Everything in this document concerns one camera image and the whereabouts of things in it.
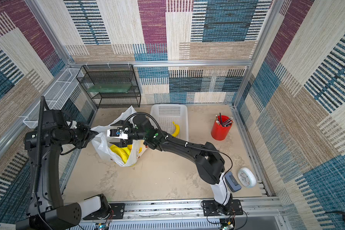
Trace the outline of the white plastic bag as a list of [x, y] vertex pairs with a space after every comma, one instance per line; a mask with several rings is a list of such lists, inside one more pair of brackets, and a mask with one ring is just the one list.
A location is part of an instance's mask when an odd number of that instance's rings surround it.
[[113, 161], [121, 167], [130, 167], [137, 163], [137, 160], [147, 149], [142, 140], [134, 140], [126, 147], [118, 147], [121, 139], [110, 137], [110, 130], [122, 127], [121, 122], [128, 116], [134, 114], [136, 110], [130, 106], [125, 112], [107, 126], [95, 126], [92, 131], [98, 132], [91, 143], [100, 158], [104, 161]]

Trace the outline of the white perforated plastic basket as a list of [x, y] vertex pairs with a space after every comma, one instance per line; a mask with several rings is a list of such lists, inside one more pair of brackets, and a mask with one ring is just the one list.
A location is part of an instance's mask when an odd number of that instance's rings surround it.
[[156, 119], [162, 130], [173, 134], [175, 125], [180, 127], [177, 138], [189, 141], [188, 108], [182, 104], [155, 104], [150, 115]]

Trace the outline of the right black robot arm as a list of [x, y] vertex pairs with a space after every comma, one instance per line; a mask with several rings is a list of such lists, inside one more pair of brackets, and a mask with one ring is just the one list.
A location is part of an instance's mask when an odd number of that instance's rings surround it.
[[215, 211], [220, 215], [230, 213], [232, 195], [224, 179], [229, 171], [225, 170], [222, 153], [212, 143], [194, 144], [178, 139], [163, 131], [157, 120], [144, 112], [136, 112], [117, 123], [121, 127], [107, 130], [108, 137], [120, 139], [115, 145], [126, 147], [134, 140], [142, 140], [152, 150], [171, 152], [190, 160], [196, 165], [200, 178], [211, 186], [217, 203]]

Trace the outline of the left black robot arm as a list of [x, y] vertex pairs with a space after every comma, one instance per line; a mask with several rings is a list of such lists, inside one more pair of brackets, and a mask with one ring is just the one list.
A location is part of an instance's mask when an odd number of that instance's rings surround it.
[[26, 218], [16, 222], [18, 230], [67, 230], [87, 217], [108, 218], [111, 208], [103, 194], [81, 202], [64, 204], [59, 185], [59, 158], [63, 146], [83, 149], [96, 136], [88, 125], [67, 123], [62, 111], [49, 109], [40, 98], [38, 125], [24, 138], [30, 163], [31, 196]]

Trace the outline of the green board on shelf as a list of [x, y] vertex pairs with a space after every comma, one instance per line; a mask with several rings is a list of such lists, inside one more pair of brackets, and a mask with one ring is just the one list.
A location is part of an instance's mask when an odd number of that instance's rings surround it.
[[87, 89], [89, 93], [126, 93], [132, 87], [130, 83], [95, 84]]

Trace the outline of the red pen cup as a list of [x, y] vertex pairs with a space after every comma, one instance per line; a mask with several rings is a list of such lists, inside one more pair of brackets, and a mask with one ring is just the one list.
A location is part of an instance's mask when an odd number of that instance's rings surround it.
[[211, 130], [211, 136], [215, 140], [219, 140], [219, 141], [224, 140], [229, 134], [231, 127], [232, 125], [230, 127], [221, 127], [216, 124], [216, 120], [215, 120], [213, 128]]

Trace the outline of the blue grey small device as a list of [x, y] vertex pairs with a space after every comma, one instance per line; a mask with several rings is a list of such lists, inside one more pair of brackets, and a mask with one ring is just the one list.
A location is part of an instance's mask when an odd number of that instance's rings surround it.
[[241, 190], [241, 186], [239, 183], [236, 181], [235, 177], [233, 176], [232, 172], [227, 172], [224, 176], [226, 184], [228, 188], [230, 189], [231, 192], [238, 192]]

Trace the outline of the white round clock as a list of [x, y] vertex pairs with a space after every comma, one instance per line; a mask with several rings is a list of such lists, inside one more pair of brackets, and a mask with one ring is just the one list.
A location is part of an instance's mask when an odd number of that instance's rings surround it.
[[257, 183], [255, 175], [247, 167], [243, 167], [238, 171], [238, 178], [241, 184], [246, 188], [253, 188]]

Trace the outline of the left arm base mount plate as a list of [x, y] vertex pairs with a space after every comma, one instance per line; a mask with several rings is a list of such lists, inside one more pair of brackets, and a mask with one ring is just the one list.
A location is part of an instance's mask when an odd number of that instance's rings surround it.
[[98, 211], [95, 211], [83, 220], [100, 220], [106, 221], [111, 219], [123, 219], [125, 203], [109, 203], [108, 207], [101, 207]]

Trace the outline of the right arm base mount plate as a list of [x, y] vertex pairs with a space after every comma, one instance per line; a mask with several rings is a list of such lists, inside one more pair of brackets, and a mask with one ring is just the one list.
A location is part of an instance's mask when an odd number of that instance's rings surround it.
[[243, 215], [242, 205], [238, 199], [230, 198], [225, 206], [217, 203], [215, 200], [203, 200], [201, 207], [205, 217]]

